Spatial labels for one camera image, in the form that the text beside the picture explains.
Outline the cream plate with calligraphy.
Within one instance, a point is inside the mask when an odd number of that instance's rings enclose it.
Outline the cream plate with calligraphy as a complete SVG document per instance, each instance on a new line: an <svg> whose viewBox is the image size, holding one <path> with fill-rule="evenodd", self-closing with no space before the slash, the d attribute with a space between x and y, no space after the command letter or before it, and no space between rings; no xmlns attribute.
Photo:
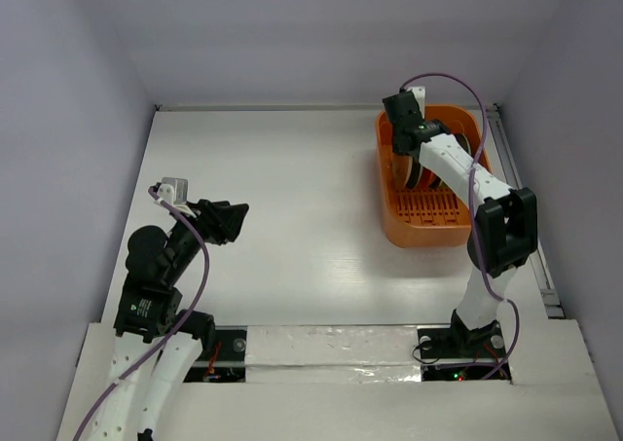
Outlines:
<svg viewBox="0 0 623 441"><path fill-rule="evenodd" d="M413 164L414 159L411 156L396 154L391 156L392 180L396 189L412 187Z"/></svg>

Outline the blue patterned plate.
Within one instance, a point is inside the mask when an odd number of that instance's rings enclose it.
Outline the blue patterned plate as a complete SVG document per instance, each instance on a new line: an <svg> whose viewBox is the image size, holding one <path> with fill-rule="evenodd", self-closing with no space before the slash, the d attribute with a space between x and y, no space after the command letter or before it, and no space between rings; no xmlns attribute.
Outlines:
<svg viewBox="0 0 623 441"><path fill-rule="evenodd" d="M468 155L471 155L471 146L468 138L463 133L454 133L454 138L457 141L458 145L465 151Z"/></svg>
<svg viewBox="0 0 623 441"><path fill-rule="evenodd" d="M408 189L418 189L421 185L424 168L416 158L411 159L411 169L408 176L406 187Z"/></svg>

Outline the orange plate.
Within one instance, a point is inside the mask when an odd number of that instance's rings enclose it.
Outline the orange plate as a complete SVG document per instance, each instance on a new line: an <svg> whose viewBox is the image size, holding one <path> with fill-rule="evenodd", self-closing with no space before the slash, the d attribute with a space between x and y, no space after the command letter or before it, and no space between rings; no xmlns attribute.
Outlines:
<svg viewBox="0 0 623 441"><path fill-rule="evenodd" d="M431 170L424 168L421 171L420 181L418 183L419 189L432 189L437 185L439 178L438 176L432 172Z"/></svg>

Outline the amber plate with black motif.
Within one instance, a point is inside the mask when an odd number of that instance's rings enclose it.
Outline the amber plate with black motif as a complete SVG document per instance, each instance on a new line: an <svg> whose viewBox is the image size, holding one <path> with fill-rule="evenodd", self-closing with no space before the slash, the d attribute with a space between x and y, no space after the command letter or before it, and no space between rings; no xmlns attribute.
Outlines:
<svg viewBox="0 0 623 441"><path fill-rule="evenodd" d="M433 190L437 189L451 189L451 187L438 175L435 176L435 179L430 184L430 188Z"/></svg>

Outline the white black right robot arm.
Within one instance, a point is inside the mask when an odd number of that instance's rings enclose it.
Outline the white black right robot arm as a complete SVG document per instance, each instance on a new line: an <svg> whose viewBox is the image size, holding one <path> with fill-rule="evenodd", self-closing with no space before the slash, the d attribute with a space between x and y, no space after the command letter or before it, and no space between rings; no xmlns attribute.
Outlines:
<svg viewBox="0 0 623 441"><path fill-rule="evenodd" d="M481 330L494 323L509 283L536 251L537 200L530 189L514 189L494 177L441 120L427 120L421 100L414 88L383 99L391 150L439 177L469 209L473 267L455 309L460 324L448 332L450 348L469 355L483 345Z"/></svg>

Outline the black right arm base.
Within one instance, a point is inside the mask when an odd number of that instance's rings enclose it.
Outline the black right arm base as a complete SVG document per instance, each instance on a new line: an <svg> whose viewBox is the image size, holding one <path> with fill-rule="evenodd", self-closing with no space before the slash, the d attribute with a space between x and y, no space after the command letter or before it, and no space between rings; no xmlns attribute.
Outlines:
<svg viewBox="0 0 623 441"><path fill-rule="evenodd" d="M430 364L443 359L474 360L494 336L501 336L496 319L484 327L468 329L457 311L453 311L448 325L418 329L415 352Z"/></svg>

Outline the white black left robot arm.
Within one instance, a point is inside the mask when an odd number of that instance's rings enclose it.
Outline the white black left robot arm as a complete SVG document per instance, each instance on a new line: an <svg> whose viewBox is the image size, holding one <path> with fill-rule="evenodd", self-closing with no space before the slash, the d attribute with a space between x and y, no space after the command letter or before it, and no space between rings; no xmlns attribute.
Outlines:
<svg viewBox="0 0 623 441"><path fill-rule="evenodd" d="M245 203L154 201L176 222L169 232L145 226L128 240L127 276L114 320L114 345L106 388L75 434L88 440L155 440L164 415L192 365L220 351L214 318L196 306L207 285L180 306L177 281L197 255L210 270L208 246L235 241Z"/></svg>

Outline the orange plastic dish rack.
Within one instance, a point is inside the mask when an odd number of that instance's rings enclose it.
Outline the orange plastic dish rack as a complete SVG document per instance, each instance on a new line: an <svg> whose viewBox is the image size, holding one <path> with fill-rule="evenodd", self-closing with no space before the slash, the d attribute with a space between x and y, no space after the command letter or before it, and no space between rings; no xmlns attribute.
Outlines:
<svg viewBox="0 0 623 441"><path fill-rule="evenodd" d="M426 104L425 117L439 119L452 133L462 133L477 149L482 115L475 118L462 107ZM437 189L396 188L392 173L392 127L385 111L377 117L377 159L380 173L385 236L402 248L456 247L467 242L471 224L468 207L445 185Z"/></svg>

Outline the silver foil covered beam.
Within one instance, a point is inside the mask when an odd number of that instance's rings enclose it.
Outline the silver foil covered beam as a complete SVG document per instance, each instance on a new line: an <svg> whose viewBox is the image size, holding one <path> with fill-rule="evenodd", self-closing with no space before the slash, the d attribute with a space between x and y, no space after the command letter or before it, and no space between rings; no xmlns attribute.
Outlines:
<svg viewBox="0 0 623 441"><path fill-rule="evenodd" d="M418 383L414 326L251 326L245 380L251 384Z"/></svg>

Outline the aluminium rail right edge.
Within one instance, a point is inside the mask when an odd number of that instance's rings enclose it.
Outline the aluminium rail right edge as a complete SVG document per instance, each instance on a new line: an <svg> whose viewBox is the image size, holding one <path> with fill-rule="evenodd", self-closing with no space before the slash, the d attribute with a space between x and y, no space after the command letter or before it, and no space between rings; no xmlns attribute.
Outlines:
<svg viewBox="0 0 623 441"><path fill-rule="evenodd" d="M541 300L549 319L565 319L565 311L549 274L544 253L538 240L536 194L521 183L518 169L506 136L501 110L494 106L487 111L489 132L493 137L506 182L511 186L510 200L504 211L510 214L511 246L522 253L530 253L525 265L531 266Z"/></svg>

